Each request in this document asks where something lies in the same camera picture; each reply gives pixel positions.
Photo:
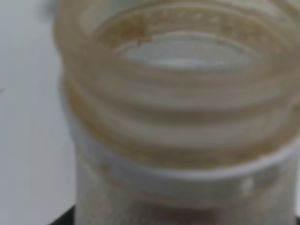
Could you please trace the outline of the clear plastic drink bottle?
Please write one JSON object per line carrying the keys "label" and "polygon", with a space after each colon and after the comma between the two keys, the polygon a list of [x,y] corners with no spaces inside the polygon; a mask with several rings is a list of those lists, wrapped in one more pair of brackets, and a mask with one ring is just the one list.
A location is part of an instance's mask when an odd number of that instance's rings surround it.
{"label": "clear plastic drink bottle", "polygon": [[294,225],[297,0],[62,0],[77,225]]}

